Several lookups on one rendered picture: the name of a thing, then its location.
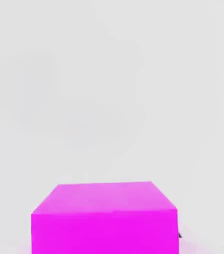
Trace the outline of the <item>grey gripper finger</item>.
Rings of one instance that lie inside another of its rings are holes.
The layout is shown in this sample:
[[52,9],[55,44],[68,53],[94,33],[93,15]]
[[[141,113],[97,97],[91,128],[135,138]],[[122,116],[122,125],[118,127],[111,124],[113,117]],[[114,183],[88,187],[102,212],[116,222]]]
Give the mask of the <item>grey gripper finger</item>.
[[196,246],[185,240],[179,233],[179,254],[197,254]]

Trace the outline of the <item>small magenta cube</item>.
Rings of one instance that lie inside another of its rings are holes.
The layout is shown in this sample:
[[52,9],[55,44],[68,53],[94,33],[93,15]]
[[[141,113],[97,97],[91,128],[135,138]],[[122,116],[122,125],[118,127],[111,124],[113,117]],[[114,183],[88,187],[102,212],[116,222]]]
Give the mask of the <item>small magenta cube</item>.
[[177,208],[152,182],[61,184],[31,214],[31,254],[179,254]]

